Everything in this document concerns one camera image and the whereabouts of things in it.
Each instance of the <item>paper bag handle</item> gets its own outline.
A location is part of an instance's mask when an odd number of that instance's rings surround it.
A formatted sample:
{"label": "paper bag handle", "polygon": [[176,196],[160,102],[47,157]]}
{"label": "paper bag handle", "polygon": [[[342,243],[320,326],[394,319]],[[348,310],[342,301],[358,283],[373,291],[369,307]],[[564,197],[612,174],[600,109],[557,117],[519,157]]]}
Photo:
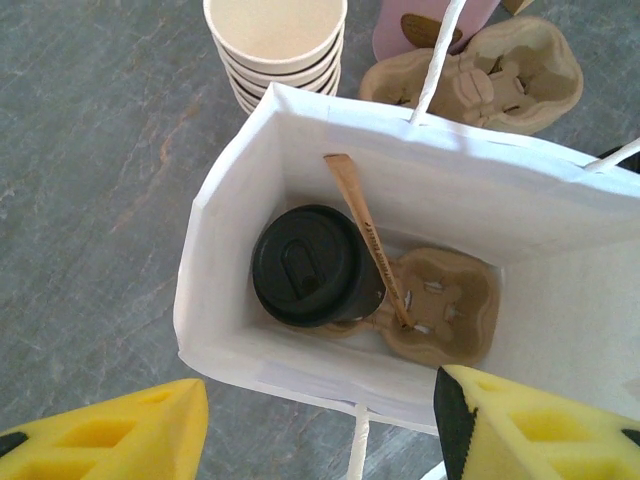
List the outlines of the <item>paper bag handle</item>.
{"label": "paper bag handle", "polygon": [[[426,78],[424,79],[422,91],[420,92],[420,97],[418,99],[418,106],[411,115],[411,125],[420,125],[423,123],[422,121],[427,115],[429,104],[436,93],[436,87],[438,86],[440,75],[442,74],[444,62],[447,59],[447,50],[449,49],[449,45],[451,45],[453,32],[455,31],[458,18],[464,8],[465,2],[466,0],[451,0],[447,10],[444,12],[440,32],[438,33],[438,39],[436,40],[436,44],[433,48],[433,57],[429,62],[429,70]],[[593,162],[585,165],[584,169],[587,172],[605,172],[615,167],[625,158],[638,152],[640,152],[640,138],[637,138],[606,158],[594,160]]]}

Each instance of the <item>gray tile surface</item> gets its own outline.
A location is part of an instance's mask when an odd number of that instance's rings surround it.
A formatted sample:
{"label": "gray tile surface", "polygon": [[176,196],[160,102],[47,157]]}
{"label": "gray tile surface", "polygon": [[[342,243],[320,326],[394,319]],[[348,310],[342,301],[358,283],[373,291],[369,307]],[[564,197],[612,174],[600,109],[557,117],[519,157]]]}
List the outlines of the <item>gray tile surface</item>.
{"label": "gray tile surface", "polygon": [[[5,0],[0,11],[0,430],[177,378],[190,203],[245,120],[199,1]],[[350,1],[341,96],[374,63]],[[536,0],[585,75],[539,134],[597,154],[640,135],[638,0]],[[498,10],[492,21],[508,18]],[[335,479],[347,415],[207,381],[200,479]],[[373,425],[367,479],[419,479],[436,439]]]}

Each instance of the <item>stack of paper cups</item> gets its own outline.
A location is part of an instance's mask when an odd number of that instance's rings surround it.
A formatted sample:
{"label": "stack of paper cups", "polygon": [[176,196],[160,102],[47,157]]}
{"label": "stack of paper cups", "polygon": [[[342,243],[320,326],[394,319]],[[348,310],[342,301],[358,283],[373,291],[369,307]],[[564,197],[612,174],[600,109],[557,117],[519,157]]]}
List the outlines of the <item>stack of paper cups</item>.
{"label": "stack of paper cups", "polygon": [[338,91],[347,0],[204,0],[204,15],[247,113],[271,82]]}

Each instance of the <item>marble surface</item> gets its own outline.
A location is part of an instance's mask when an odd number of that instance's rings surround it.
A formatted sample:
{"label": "marble surface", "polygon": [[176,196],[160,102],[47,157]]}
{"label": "marble surface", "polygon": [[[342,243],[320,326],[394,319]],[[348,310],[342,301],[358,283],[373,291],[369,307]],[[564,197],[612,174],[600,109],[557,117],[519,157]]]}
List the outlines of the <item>marble surface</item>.
{"label": "marble surface", "polygon": [[[191,200],[246,116],[195,0],[5,0],[0,12],[0,430],[173,379]],[[351,0],[339,95],[374,63]],[[536,0],[585,75],[538,136],[598,154],[640,135],[637,0]],[[506,19],[499,9],[492,22]],[[207,381],[199,479],[338,479],[347,415]],[[374,424],[367,479],[419,479],[437,439]]]}

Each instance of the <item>black rubber pad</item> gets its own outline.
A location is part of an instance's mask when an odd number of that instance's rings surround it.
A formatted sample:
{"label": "black rubber pad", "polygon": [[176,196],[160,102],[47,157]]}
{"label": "black rubber pad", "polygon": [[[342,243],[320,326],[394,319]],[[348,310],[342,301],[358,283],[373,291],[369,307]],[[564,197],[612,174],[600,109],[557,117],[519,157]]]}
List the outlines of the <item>black rubber pad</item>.
{"label": "black rubber pad", "polygon": [[630,428],[625,428],[624,430],[622,430],[622,433],[624,433],[629,440],[631,440],[638,447],[640,447],[640,431],[631,430]]}
{"label": "black rubber pad", "polygon": [[462,387],[442,367],[438,369],[433,407],[447,478],[460,480],[467,461],[478,409],[469,412]]}
{"label": "black rubber pad", "polygon": [[0,437],[0,457],[4,457],[7,453],[16,447],[19,447],[29,439],[26,433],[12,432]]}

